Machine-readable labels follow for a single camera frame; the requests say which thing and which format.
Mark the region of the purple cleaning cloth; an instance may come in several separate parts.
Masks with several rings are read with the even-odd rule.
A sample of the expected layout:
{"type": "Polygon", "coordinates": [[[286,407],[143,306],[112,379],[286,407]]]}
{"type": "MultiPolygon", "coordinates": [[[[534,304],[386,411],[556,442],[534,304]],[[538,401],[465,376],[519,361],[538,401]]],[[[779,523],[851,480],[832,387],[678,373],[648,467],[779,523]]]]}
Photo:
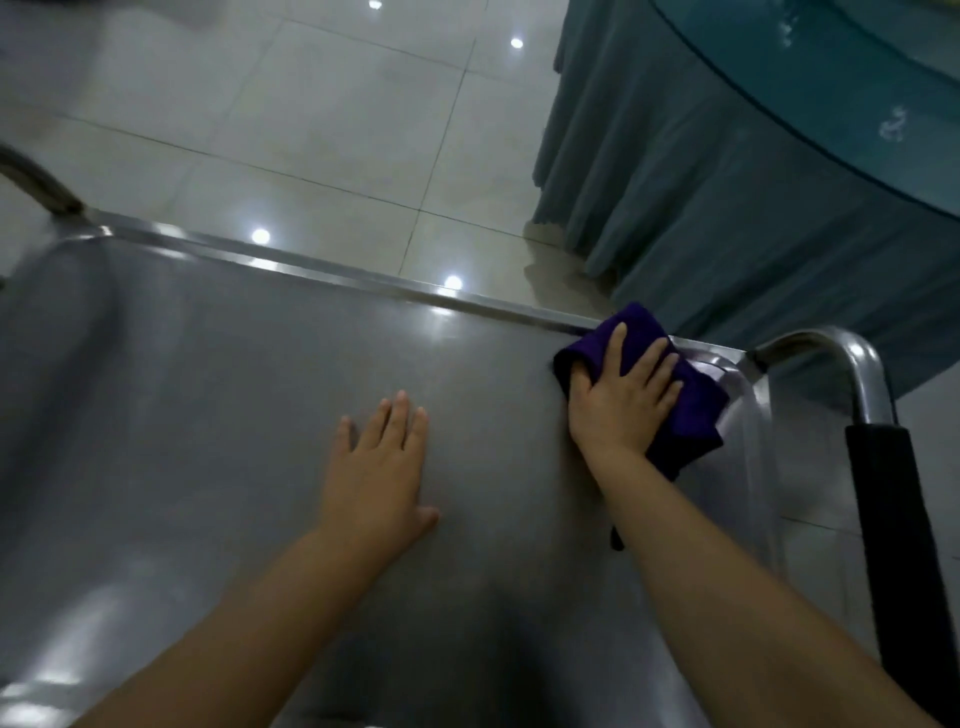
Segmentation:
{"type": "MultiPolygon", "coordinates": [[[[656,340],[667,338],[664,328],[648,310],[636,302],[628,304],[555,353],[552,370],[566,397],[570,395],[571,370],[576,361],[582,362],[591,382],[596,383],[610,339],[620,324],[627,329],[621,373],[629,372],[656,340]]],[[[678,356],[672,380],[681,382],[682,389],[646,456],[666,480],[673,482],[685,467],[723,446],[717,425],[730,398],[714,379],[694,367],[683,354],[678,356]]]]}

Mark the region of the person's right forearm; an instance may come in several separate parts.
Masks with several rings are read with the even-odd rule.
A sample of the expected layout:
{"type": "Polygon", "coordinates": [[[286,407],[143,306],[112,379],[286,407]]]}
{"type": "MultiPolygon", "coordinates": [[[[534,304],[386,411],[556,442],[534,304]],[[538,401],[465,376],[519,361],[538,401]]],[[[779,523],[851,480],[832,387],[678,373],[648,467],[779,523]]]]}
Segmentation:
{"type": "Polygon", "coordinates": [[[714,728],[942,728],[839,626],[637,452],[584,452],[714,728]]]}

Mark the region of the stainless steel cart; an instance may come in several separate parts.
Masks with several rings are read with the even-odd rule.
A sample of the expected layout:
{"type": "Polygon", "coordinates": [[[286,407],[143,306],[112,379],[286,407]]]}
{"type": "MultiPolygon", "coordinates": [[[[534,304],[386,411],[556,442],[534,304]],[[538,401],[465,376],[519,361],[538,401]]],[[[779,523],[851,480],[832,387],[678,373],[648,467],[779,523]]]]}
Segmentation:
{"type": "Polygon", "coordinates": [[[0,290],[0,728],[65,728],[315,523],[342,415],[405,389],[438,528],[284,728],[708,728],[570,442],[597,321],[87,207],[0,290]]]}

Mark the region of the person's right hand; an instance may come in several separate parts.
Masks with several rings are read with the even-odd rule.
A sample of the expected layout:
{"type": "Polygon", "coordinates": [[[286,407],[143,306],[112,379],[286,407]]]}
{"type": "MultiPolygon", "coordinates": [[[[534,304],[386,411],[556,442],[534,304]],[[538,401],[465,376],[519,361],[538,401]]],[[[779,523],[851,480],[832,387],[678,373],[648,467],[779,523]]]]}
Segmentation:
{"type": "Polygon", "coordinates": [[[621,372],[624,323],[611,335],[601,373],[594,382],[589,407],[570,407],[570,435],[596,480],[608,472],[630,470],[645,460],[659,428],[655,403],[674,382],[672,374],[679,356],[664,352],[647,386],[629,382],[629,371],[621,372]]]}

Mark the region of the round glass tabletop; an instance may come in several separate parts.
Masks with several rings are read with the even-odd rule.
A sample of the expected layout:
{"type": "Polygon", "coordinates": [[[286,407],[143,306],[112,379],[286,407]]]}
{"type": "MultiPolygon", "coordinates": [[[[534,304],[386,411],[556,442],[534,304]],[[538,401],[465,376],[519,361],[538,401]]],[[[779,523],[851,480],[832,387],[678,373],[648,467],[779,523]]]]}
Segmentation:
{"type": "Polygon", "coordinates": [[[903,0],[651,0],[750,103],[856,174],[960,221],[960,7],[903,0]],[[931,22],[947,73],[885,31],[931,22]]]}

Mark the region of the person's left forearm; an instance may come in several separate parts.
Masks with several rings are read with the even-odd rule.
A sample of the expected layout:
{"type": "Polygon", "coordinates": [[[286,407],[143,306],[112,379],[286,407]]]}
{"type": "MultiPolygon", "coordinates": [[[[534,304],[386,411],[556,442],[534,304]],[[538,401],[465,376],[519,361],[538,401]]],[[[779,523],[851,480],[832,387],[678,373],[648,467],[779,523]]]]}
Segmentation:
{"type": "Polygon", "coordinates": [[[71,728],[267,728],[387,561],[314,531],[71,728]]]}

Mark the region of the teal pleated tablecloth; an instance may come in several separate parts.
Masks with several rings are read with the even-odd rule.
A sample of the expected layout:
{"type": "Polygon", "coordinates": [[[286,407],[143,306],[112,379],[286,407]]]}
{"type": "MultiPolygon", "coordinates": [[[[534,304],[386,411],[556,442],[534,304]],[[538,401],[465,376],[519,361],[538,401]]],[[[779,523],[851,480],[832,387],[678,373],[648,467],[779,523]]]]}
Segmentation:
{"type": "Polygon", "coordinates": [[[651,0],[568,0],[533,223],[668,334],[751,350],[834,325],[898,399],[960,362],[960,221],[766,115],[651,0]]]}

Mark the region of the person's left hand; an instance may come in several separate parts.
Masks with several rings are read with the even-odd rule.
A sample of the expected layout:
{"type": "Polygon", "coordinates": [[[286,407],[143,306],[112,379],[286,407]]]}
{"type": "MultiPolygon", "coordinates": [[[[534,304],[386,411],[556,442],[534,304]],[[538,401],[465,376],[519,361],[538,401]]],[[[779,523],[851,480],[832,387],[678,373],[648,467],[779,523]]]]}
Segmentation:
{"type": "Polygon", "coordinates": [[[365,426],[354,424],[354,450],[333,464],[333,443],[320,496],[318,532],[351,569],[375,578],[415,543],[409,516],[421,503],[429,419],[410,401],[403,451],[381,454],[381,433],[391,399],[382,399],[365,426]]]}

